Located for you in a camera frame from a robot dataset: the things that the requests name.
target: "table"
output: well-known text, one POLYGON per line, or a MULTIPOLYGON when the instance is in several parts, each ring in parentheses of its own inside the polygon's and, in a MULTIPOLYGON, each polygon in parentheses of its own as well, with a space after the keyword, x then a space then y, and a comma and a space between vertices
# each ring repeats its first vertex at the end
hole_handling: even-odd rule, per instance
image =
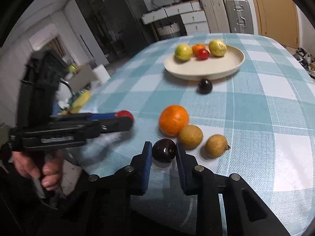
MULTIPOLYGON (((231 146, 214 160, 200 154, 202 145, 189 154, 214 173, 240 174, 290 234, 300 235, 315 215, 314 94, 307 72, 268 37, 196 34, 160 41, 126 63, 82 109, 129 110, 135 117, 133 130, 103 135, 73 154, 88 173, 111 175, 141 153, 145 141, 154 144, 163 138, 158 117, 167 106, 180 104, 189 112, 190 124, 202 129, 203 143, 213 134, 224 134, 231 146), (246 60, 238 73, 213 81, 209 95, 196 93, 196 82, 165 71, 163 62, 178 44, 217 38, 241 49, 246 60)), ((166 167, 153 162, 147 194, 133 196, 131 205, 159 223, 194 233, 196 196, 182 194, 175 161, 166 167)))

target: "finger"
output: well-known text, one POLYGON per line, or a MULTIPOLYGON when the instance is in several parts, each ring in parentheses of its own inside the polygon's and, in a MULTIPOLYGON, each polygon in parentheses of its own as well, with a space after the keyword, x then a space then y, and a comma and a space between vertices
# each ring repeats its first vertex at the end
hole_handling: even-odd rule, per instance
POLYGON ((47 191, 53 191, 53 190, 56 190, 58 188, 58 186, 53 186, 53 187, 48 187, 46 188, 47 191))
POLYGON ((55 185, 60 184, 61 176, 59 174, 51 175, 51 176, 45 176, 42 180, 42 186, 45 188, 53 187, 55 185))
POLYGON ((29 177, 29 174, 25 171, 24 167, 22 166, 21 163, 19 163, 17 160, 13 161, 14 167, 16 171, 23 177, 29 177))
POLYGON ((43 173, 45 176, 52 176, 61 170, 59 159, 53 159, 43 166, 43 173))
POLYGON ((62 174, 63 166, 63 155, 61 150, 57 150, 55 153, 56 158, 47 162, 43 166, 43 174, 46 176, 51 176, 54 174, 62 174))
POLYGON ((31 175, 32 178, 39 178, 40 172, 33 160, 22 152, 12 152, 14 159, 16 159, 24 168, 24 170, 31 175))

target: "yellow object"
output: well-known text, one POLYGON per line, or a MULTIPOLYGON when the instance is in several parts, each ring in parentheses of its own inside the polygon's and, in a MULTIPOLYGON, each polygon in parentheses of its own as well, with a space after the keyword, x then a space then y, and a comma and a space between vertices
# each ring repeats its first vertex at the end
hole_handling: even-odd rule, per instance
POLYGON ((69 108, 69 111, 71 113, 78 113, 90 98, 91 93, 87 90, 86 92, 82 93, 75 102, 73 102, 72 106, 69 108))
POLYGON ((226 53, 226 45, 222 40, 215 39, 209 43, 209 50, 214 56, 223 57, 226 53))
POLYGON ((227 144, 227 140, 223 135, 213 135, 206 143, 206 151, 212 158, 220 157, 230 148, 231 147, 227 144))
POLYGON ((200 128, 194 125, 187 125, 179 132, 179 141, 188 148, 196 148, 202 142, 204 135, 200 128))
POLYGON ((192 48, 187 44, 180 44, 176 47, 175 56, 180 61, 188 61, 193 55, 192 48))
POLYGON ((68 66, 68 69, 69 69, 69 72, 74 73, 78 69, 78 66, 71 63, 71 65, 68 66))

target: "silver suitcase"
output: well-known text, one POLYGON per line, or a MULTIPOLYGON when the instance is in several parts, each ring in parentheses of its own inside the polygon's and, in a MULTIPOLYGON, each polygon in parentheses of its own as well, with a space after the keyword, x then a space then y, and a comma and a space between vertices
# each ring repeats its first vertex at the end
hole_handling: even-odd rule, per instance
POLYGON ((223 0, 201 0, 210 33, 230 33, 223 0))
POLYGON ((231 33, 254 34, 248 0, 224 0, 231 33))

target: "orange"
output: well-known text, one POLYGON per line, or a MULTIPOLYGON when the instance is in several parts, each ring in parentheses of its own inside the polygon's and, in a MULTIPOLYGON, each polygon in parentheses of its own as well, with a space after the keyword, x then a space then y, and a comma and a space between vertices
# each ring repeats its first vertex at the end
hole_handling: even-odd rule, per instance
POLYGON ((180 130, 187 126, 189 115, 182 106, 169 106, 161 113, 158 124, 160 130, 170 136, 177 135, 180 130))
POLYGON ((193 54, 194 54, 195 56, 197 56, 198 51, 199 51, 200 49, 205 49, 205 48, 206 48, 206 46, 204 46, 204 44, 199 44, 199 43, 197 43, 197 44, 195 44, 195 45, 192 47, 192 49, 193 49, 193 54))

